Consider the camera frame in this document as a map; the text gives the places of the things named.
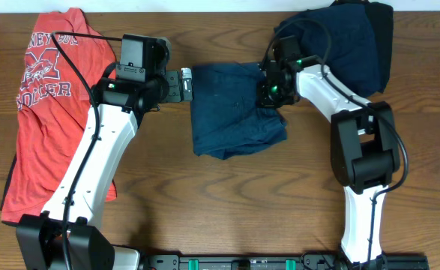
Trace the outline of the navy blue shorts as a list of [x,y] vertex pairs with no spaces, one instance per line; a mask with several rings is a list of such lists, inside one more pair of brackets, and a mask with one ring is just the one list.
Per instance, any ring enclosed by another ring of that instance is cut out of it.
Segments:
[[251,155],[287,139],[286,121],[256,105],[265,76],[255,62],[196,65],[190,116],[195,155],[226,160]]

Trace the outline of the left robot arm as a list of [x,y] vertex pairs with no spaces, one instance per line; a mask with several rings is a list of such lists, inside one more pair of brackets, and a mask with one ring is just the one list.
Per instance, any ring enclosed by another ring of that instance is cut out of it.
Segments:
[[16,227],[27,269],[146,267],[139,250],[111,244],[101,233],[106,197],[143,116],[160,104],[191,101],[192,73],[167,70],[166,37],[124,34],[119,42],[119,61],[85,87],[91,107],[67,172],[40,214],[24,214]]

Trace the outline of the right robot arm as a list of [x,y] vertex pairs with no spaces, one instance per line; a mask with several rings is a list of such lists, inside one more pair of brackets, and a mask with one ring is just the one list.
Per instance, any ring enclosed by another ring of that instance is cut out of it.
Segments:
[[386,269],[379,240],[382,207],[402,146],[390,106],[355,94],[323,58],[304,55],[293,36],[271,41],[260,69],[261,107],[280,108],[303,98],[331,125],[331,168],[345,194],[337,269]]

